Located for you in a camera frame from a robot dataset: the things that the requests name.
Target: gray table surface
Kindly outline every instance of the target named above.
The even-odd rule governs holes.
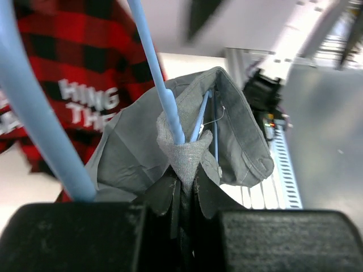
[[[295,65],[282,91],[305,209],[333,209],[363,234],[363,71]]]

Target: gray fabric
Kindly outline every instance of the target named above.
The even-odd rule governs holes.
[[[208,150],[200,153],[210,141],[207,131],[200,139],[205,143],[196,156],[200,156],[205,172],[214,182],[254,186],[272,173],[273,161],[262,132],[242,92],[224,69],[216,67],[203,73],[168,80],[166,87],[177,97],[180,122],[187,138],[195,126],[204,93],[211,90],[213,95],[217,95],[217,115],[223,116],[218,121],[222,180],[219,180],[218,164],[211,153]],[[209,121],[212,119],[210,109],[207,109],[204,122]],[[179,150],[179,154],[189,152],[189,144],[181,148],[169,146],[170,140],[169,144],[166,144],[166,139],[160,141],[163,137],[161,133],[167,133],[166,128],[157,91],[152,88],[106,124],[102,140],[86,165],[95,185],[107,185],[138,196],[157,181],[170,164],[176,172],[179,171],[181,179],[189,180],[195,173],[191,168],[195,161],[184,171],[178,169],[181,164],[178,158],[173,157],[177,154],[173,148]]]

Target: white wall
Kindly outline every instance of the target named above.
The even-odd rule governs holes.
[[[160,54],[168,79],[225,67],[224,58]],[[18,146],[0,155],[0,233],[9,217],[22,205],[34,202],[54,202],[61,185],[43,174],[29,174],[30,167]]]

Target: red plaid shirt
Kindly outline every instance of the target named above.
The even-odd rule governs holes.
[[[117,0],[15,3],[33,71],[86,163],[105,122],[154,86],[136,26]],[[16,141],[32,172],[52,175],[0,93],[0,152]]]

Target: blue rod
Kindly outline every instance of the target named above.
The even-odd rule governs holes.
[[[75,201],[93,201],[96,189],[32,72],[12,0],[0,0],[0,85],[69,196]]]
[[[185,135],[179,121],[178,108],[176,106],[174,94],[165,87],[163,75],[160,70],[157,54],[154,49],[153,41],[151,40],[149,27],[147,26],[141,2],[140,0],[128,0],[128,3],[132,17],[136,23],[137,31],[158,90],[160,102],[165,112],[174,143],[176,145],[182,145],[185,143]]]
[[[198,139],[200,126],[202,125],[202,122],[203,122],[206,103],[208,102],[208,98],[211,97],[211,96],[212,96],[212,92],[208,90],[205,93],[204,97],[203,97],[202,105],[200,107],[199,114],[198,114],[198,117],[197,117],[197,122],[195,123],[195,127],[194,127],[194,130],[192,132],[191,142],[195,142]]]
[[[213,122],[213,140],[214,140],[214,157],[218,162],[218,119],[217,119],[217,95],[214,92],[213,95],[213,106],[214,106],[214,122]]]

